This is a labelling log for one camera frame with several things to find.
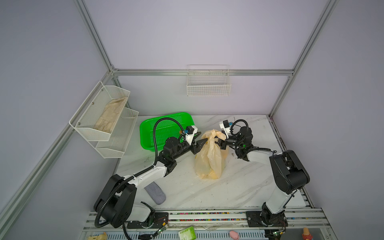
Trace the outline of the grey oval sponge pad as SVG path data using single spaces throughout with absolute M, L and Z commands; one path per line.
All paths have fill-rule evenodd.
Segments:
M 167 199 L 163 190 L 155 182 L 152 182 L 151 184 L 147 185 L 146 187 L 144 187 L 144 189 L 156 205 L 163 204 Z

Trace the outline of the beige toy at front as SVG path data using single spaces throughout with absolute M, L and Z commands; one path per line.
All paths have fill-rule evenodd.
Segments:
M 96 236 L 89 236 L 87 238 L 87 240 L 107 240 L 107 239 L 108 239 L 108 235 L 106 232 L 103 232 L 102 234 L 96 235 Z

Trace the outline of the cream banana print plastic bag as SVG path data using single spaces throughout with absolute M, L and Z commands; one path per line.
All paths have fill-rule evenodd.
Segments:
M 206 131 L 203 134 L 202 140 L 207 142 L 195 157 L 195 172 L 200 179 L 216 180 L 222 176 L 229 150 L 222 150 L 216 142 L 226 140 L 226 137 L 226 134 L 218 130 Z

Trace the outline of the red yellow figurine toy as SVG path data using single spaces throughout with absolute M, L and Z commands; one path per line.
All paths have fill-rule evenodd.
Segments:
M 308 228 L 303 228 L 302 238 L 303 240 L 313 240 L 313 236 Z

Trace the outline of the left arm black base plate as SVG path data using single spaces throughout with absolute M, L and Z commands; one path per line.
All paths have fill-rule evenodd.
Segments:
M 144 222 L 139 221 L 127 221 L 128 229 L 159 229 L 163 226 L 163 223 L 169 221 L 169 213 L 167 212 L 155 212 L 149 216 L 149 219 Z

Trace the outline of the pink small toy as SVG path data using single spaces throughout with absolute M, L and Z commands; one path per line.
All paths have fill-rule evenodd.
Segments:
M 240 239 L 240 235 L 239 233 L 235 232 L 235 231 L 230 231 L 229 232 L 229 236 L 230 238 L 232 238 L 233 240 L 239 240 Z

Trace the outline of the aluminium front rail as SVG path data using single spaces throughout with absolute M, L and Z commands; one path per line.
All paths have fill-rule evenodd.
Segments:
M 127 222 L 124 231 L 122 227 L 110 225 L 96 228 L 96 213 L 90 213 L 80 238 L 86 240 L 106 233 L 109 240 L 124 240 L 127 236 L 137 240 L 144 234 L 160 231 L 155 237 L 157 240 L 177 240 L 179 231 L 192 227 L 198 240 L 229 240 L 231 231 L 238 233 L 241 240 L 301 239 L 304 228 L 309 229 L 315 240 L 337 239 L 321 208 L 287 208 L 283 220 L 270 227 L 261 224 L 259 214 L 252 210 L 159 211 L 150 227 Z

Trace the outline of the lower white mesh wall shelf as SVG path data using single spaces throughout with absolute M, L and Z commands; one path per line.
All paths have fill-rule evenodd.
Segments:
M 139 112 L 124 108 L 108 141 L 100 141 L 95 150 L 104 158 L 122 158 L 131 139 Z

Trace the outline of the white mesh wall shelf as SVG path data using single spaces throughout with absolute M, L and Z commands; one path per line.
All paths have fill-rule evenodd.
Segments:
M 139 112 L 124 108 L 108 141 L 100 141 L 95 150 L 104 158 L 122 158 L 131 139 Z
M 110 102 L 119 100 L 121 106 L 125 106 L 129 96 L 130 91 L 128 90 L 117 86 L 106 86 L 102 82 L 98 82 L 82 106 L 70 119 L 69 125 L 88 142 L 106 142 L 111 138 L 123 110 L 120 109 L 113 115 L 111 127 L 107 131 L 100 130 L 96 124 Z

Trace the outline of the green plastic basket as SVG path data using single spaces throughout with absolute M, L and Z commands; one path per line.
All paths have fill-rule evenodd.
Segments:
M 151 152 L 155 151 L 153 130 L 155 123 L 161 118 L 172 118 L 178 121 L 184 129 L 187 126 L 192 126 L 195 124 L 192 116 L 185 112 L 145 120 L 140 124 L 140 141 L 143 149 L 149 150 Z M 180 132 L 181 128 L 173 121 L 161 121 L 156 127 L 156 141 L 158 151 L 163 149 L 166 140 L 169 137 L 178 138 L 180 136 Z

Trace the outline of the beige cloth in shelf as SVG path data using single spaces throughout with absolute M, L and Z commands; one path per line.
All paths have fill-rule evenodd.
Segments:
M 106 105 L 102 115 L 94 125 L 94 129 L 111 134 L 114 129 L 114 126 L 118 121 L 120 112 L 123 110 L 126 104 L 127 99 L 128 97 L 123 97 L 110 101 Z

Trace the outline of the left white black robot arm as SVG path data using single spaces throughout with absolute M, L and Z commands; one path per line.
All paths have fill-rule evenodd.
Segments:
M 199 153 L 207 142 L 207 139 L 196 141 L 199 135 L 200 133 L 196 133 L 187 136 L 183 142 L 170 137 L 153 165 L 129 177 L 117 174 L 110 177 L 94 204 L 97 212 L 95 227 L 111 225 L 119 228 L 125 222 L 144 223 L 146 228 L 152 226 L 156 211 L 145 202 L 135 203 L 137 190 L 169 175 L 177 166 L 177 158 L 188 152 L 194 155 Z

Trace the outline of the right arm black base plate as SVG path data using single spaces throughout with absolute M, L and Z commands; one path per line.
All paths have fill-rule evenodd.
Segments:
M 271 214 L 267 210 L 247 211 L 246 219 L 249 227 L 287 227 L 285 211 Z

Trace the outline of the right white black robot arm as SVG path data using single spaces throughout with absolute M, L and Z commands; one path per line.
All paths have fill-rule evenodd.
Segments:
M 238 159 L 268 165 L 272 169 L 276 187 L 263 203 L 260 214 L 257 217 L 249 216 L 249 220 L 265 227 L 283 224 L 287 203 L 310 182 L 310 176 L 300 159 L 292 150 L 278 154 L 275 150 L 254 146 L 252 130 L 245 120 L 225 120 L 220 122 L 220 128 L 226 139 L 218 140 L 216 144 L 222 150 L 229 147 Z

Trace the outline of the green small box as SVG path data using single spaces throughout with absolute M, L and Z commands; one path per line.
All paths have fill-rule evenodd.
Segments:
M 194 227 L 188 227 L 178 232 L 180 240 L 196 240 L 197 236 Z

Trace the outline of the upper white mesh wall shelf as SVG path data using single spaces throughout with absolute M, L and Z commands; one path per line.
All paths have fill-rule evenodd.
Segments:
M 70 119 L 69 125 L 88 142 L 106 142 L 111 138 L 123 110 L 120 109 L 113 115 L 111 127 L 107 131 L 100 130 L 96 124 L 110 102 L 119 100 L 121 106 L 125 106 L 129 96 L 130 91 L 128 90 L 117 86 L 106 86 L 102 82 L 98 82 L 82 106 Z

